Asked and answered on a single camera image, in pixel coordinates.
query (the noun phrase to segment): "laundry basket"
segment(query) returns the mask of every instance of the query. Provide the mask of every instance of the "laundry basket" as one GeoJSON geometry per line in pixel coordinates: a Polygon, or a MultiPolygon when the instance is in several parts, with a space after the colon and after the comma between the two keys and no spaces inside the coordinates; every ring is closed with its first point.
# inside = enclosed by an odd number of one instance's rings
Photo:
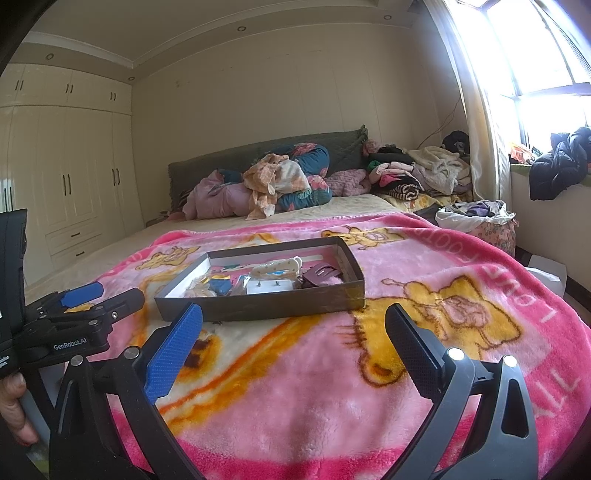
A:
{"type": "MultiPolygon", "coordinates": [[[[465,207],[471,203],[455,203],[455,207],[465,207]]],[[[435,220],[441,228],[457,230],[468,235],[477,236],[486,243],[491,244],[509,254],[515,256],[515,228],[519,222],[515,220],[515,213],[508,212],[505,202],[499,209],[499,213],[491,217],[466,216],[461,213],[447,211],[441,208],[435,214],[435,220]]]]}

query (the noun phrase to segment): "fleece blanket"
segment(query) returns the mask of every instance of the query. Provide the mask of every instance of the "fleece blanket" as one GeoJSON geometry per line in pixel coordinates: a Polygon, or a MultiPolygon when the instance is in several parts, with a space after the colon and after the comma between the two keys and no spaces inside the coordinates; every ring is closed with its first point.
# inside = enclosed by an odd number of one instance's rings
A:
{"type": "MultiPolygon", "coordinates": [[[[199,340],[157,407],[210,480],[369,480],[399,457],[431,407],[387,338],[384,313],[402,304],[446,346],[472,358],[514,355],[533,401],[540,476],[559,459],[591,406],[591,335],[564,302],[502,251],[413,214],[333,218],[163,235],[99,278],[105,296],[131,287],[148,301],[115,325],[111,349],[141,346],[163,323],[153,296],[206,251],[341,236],[366,278],[352,312],[216,324],[199,340]]],[[[457,458],[473,398],[441,462],[457,458]]],[[[148,465],[121,405],[129,454],[148,465]]]]}

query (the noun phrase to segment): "window sill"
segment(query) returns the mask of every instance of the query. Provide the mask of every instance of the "window sill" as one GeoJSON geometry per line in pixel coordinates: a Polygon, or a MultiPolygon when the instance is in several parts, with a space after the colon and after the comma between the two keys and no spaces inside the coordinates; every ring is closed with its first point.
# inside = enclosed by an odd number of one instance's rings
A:
{"type": "MultiPolygon", "coordinates": [[[[531,165],[512,165],[511,172],[518,173],[519,175],[523,175],[524,177],[530,176],[530,168],[531,165]]],[[[591,187],[591,173],[587,173],[587,176],[583,179],[579,185],[585,185],[586,187],[591,187]]]]}

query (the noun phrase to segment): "human hand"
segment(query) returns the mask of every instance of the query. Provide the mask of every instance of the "human hand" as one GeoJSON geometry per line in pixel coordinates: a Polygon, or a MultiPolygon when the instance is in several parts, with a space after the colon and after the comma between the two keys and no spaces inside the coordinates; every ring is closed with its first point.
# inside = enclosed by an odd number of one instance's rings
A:
{"type": "Polygon", "coordinates": [[[19,443],[32,445],[39,441],[39,436],[18,402],[26,391],[27,384],[20,372],[3,378],[0,381],[0,415],[19,443]]]}

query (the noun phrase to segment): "cardboard box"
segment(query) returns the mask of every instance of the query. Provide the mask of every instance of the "cardboard box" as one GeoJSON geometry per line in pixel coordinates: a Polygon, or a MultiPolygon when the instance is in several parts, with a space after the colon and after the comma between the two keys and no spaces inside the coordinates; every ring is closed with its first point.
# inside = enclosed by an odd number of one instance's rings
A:
{"type": "Polygon", "coordinates": [[[355,310],[365,306],[365,277],[342,238],[331,236],[295,242],[209,252],[183,270],[154,297],[162,318],[170,322],[190,303],[203,310],[205,322],[264,320],[355,310]],[[343,273],[343,283],[293,291],[223,297],[185,298],[191,281],[211,267],[258,265],[272,260],[301,257],[327,261],[343,273]]]}

